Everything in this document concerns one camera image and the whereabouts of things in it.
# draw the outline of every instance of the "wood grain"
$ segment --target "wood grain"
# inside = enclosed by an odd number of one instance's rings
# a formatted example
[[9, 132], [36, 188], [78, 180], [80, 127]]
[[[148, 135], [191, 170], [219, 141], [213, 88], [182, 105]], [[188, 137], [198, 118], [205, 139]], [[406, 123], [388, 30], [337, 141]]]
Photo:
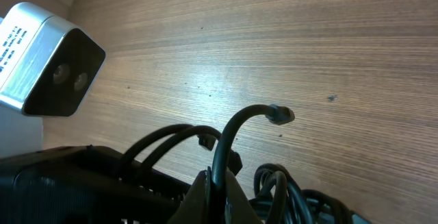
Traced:
[[[45, 119], [45, 147], [125, 151], [165, 125], [222, 129], [246, 105], [277, 103], [293, 123], [253, 118], [233, 145], [249, 197], [255, 169], [274, 162], [375, 223], [436, 223], [437, 3], [76, 0], [71, 21], [107, 59], [75, 115]], [[212, 156], [189, 139], [156, 168], [192, 182]]]

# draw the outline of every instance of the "silver device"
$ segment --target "silver device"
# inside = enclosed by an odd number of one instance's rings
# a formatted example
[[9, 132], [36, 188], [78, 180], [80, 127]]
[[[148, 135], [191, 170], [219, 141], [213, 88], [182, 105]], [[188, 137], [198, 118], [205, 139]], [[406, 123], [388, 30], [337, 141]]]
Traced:
[[72, 115], [104, 59], [78, 26], [34, 4], [0, 18], [0, 158], [41, 150], [41, 116]]

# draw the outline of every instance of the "cable bundle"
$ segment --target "cable bundle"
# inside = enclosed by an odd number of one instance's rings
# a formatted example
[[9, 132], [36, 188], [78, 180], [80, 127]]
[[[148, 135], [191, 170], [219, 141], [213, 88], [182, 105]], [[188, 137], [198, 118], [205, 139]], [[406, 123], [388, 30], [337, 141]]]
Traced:
[[[231, 150], [231, 145], [244, 122], [260, 114], [265, 115], [271, 123], [276, 125], [286, 124], [295, 119], [294, 113], [286, 107], [252, 105], [235, 114], [225, 126], [222, 134], [204, 125], [180, 124], [161, 128], [129, 148], [119, 160], [113, 176], [122, 177], [123, 171], [131, 165], [143, 149], [166, 136], [172, 135], [143, 161], [134, 177], [122, 179], [124, 182], [139, 184], [167, 151], [191, 136], [197, 135], [200, 139], [199, 143], [209, 150], [212, 150], [215, 141], [219, 140], [211, 169], [211, 192], [209, 193], [212, 203], [209, 209], [209, 221], [217, 223], [222, 220], [221, 216], [224, 214], [227, 167], [233, 168], [230, 162], [238, 161], [237, 164], [240, 163], [240, 165], [237, 169], [231, 170], [235, 175], [242, 167], [240, 157]], [[274, 186], [275, 193], [272, 196], [271, 190]], [[265, 220], [267, 224], [352, 223], [352, 212], [343, 203], [315, 190], [301, 190], [287, 170], [280, 165], [264, 164], [256, 170], [254, 194], [255, 198], [249, 200], [249, 203], [257, 216]]]

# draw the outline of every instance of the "black device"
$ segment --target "black device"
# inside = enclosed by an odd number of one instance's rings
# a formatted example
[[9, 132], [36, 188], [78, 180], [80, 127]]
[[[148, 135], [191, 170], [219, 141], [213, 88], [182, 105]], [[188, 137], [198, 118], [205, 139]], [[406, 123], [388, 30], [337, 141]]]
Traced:
[[[2, 159], [0, 223], [369, 223], [337, 199], [301, 190], [278, 164], [256, 170], [255, 198], [248, 200], [235, 178], [242, 161], [231, 145], [240, 126], [260, 114], [277, 125], [295, 118], [286, 107], [252, 105], [235, 114], [222, 133], [179, 124], [145, 136], [125, 153], [90, 145]], [[142, 163], [135, 161], [143, 149], [169, 135]], [[212, 167], [192, 185], [152, 169], [191, 136], [208, 150], [219, 141]]]

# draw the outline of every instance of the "black plastic part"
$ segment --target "black plastic part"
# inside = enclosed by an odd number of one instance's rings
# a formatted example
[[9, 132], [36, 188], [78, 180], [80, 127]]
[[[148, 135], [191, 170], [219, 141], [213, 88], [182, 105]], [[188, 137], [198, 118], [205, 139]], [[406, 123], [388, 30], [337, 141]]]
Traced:
[[230, 156], [228, 158], [228, 169], [234, 174], [237, 175], [242, 169], [242, 159], [238, 152], [230, 150]]
[[[105, 52], [80, 29], [72, 29], [57, 47], [35, 83], [24, 106], [28, 115], [70, 116], [79, 107], [105, 59]], [[53, 74], [61, 64], [69, 66], [65, 81], [56, 84]], [[79, 75], [86, 73], [83, 88], [75, 90]]]
[[61, 147], [0, 160], [0, 223], [165, 223], [190, 185], [157, 171], [151, 189], [123, 184], [110, 177], [120, 156], [106, 147]]
[[202, 134], [202, 135], [198, 135], [198, 144], [208, 150], [208, 151], [212, 151], [214, 148], [214, 144], [216, 143], [216, 138], [212, 135], [209, 134]]

